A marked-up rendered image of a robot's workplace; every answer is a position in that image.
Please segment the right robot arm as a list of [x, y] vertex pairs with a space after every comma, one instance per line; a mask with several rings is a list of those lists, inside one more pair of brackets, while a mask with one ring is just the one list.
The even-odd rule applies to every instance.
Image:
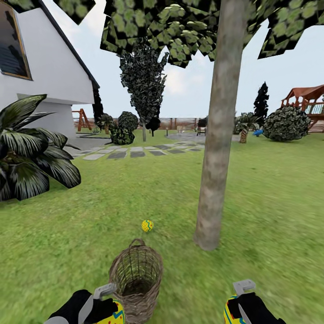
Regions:
[[246, 324], [286, 324], [281, 318], [276, 319], [266, 308], [262, 299], [254, 292], [246, 292], [256, 287], [250, 279], [233, 282], [237, 297], [229, 299], [228, 305], [233, 317], [243, 318]]

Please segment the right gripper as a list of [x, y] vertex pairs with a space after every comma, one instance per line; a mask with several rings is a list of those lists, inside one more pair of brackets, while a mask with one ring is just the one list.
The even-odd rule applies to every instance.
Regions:
[[230, 312], [233, 314], [233, 317], [236, 318], [242, 318], [241, 312], [239, 310], [239, 302], [242, 298], [238, 297], [235, 299], [229, 299], [228, 300], [228, 305]]

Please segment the easter egg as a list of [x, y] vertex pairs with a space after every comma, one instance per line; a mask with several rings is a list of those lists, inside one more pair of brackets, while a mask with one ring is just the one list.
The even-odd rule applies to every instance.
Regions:
[[153, 229], [153, 222], [150, 220], [145, 220], [142, 223], [142, 228], [144, 229], [144, 231], [149, 232]]
[[116, 299], [113, 299], [113, 302], [115, 302], [118, 306], [118, 311], [113, 312], [112, 316], [105, 318], [95, 324], [126, 324], [124, 310], [122, 308], [121, 303]]
[[[230, 299], [235, 299], [235, 298], [238, 298], [237, 294], [230, 297]], [[225, 309], [224, 309], [224, 319], [225, 319], [225, 324], [246, 324], [245, 321], [243, 320], [243, 318], [235, 319], [233, 317], [233, 314], [230, 312], [228, 301], [227, 301], [227, 303], [225, 305]]]

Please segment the wicker basket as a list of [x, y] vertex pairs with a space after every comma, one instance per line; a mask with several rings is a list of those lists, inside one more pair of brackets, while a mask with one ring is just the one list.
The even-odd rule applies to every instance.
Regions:
[[[138, 241], [140, 245], [132, 246], [132, 243], [134, 243], [135, 241]], [[108, 283], [115, 283], [117, 286], [119, 286], [125, 280], [123, 276], [120, 276], [121, 274], [118, 274], [117, 272], [117, 276], [114, 276], [113, 274], [116, 271], [117, 265], [119, 264], [120, 257], [124, 256], [124, 254], [126, 254], [127, 251], [130, 251], [131, 249], [135, 248], [145, 248], [146, 252], [148, 252], [147, 249], [150, 249], [152, 253], [156, 254], [160, 266], [157, 262], [155, 268], [155, 274], [157, 274], [155, 285], [152, 283], [151, 279], [150, 281], [146, 281], [145, 278], [147, 277], [142, 278], [141, 276], [141, 279], [137, 280], [137, 276], [135, 276], [136, 280], [134, 280], [132, 276], [131, 283], [129, 282], [129, 284], [126, 284], [124, 290], [121, 293], [119, 293], [119, 295], [119, 290], [112, 293], [112, 295], [113, 299], [116, 299], [121, 303], [121, 306], [124, 310], [126, 324], [145, 324], [146, 322], [149, 322], [151, 320], [153, 312], [158, 304], [159, 288], [161, 285], [163, 274], [162, 259], [159, 253], [155, 249], [146, 246], [144, 240], [136, 237], [131, 241], [129, 246], [126, 249], [124, 249], [121, 253], [119, 253], [117, 257], [113, 260], [113, 263], [108, 271]], [[151, 259], [144, 258], [146, 260], [144, 261], [145, 265], [148, 261], [151, 261], [153, 263], [153, 256], [154, 255], [152, 254]], [[144, 262], [142, 261], [143, 260], [141, 260], [141, 263], [143, 264]], [[132, 294], [126, 295], [129, 288], [141, 288], [143, 286], [143, 283], [147, 284], [147, 286], [144, 287], [144, 292], [133, 292]], [[119, 288], [121, 286], [119, 286]]]

